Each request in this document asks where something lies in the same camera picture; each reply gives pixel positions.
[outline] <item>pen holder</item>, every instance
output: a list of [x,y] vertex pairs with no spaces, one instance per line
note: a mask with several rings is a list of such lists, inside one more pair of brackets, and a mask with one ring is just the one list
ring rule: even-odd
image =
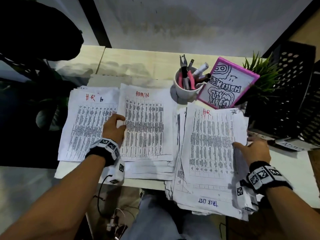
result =
[[[197,68],[191,67],[191,73],[194,73],[196,70]],[[181,72],[181,68],[176,72],[174,76],[174,85],[176,87],[178,97],[186,100],[191,99],[192,97],[195,97],[197,93],[201,90],[203,85],[197,88],[196,90],[186,90],[181,88],[178,85],[179,72]]]

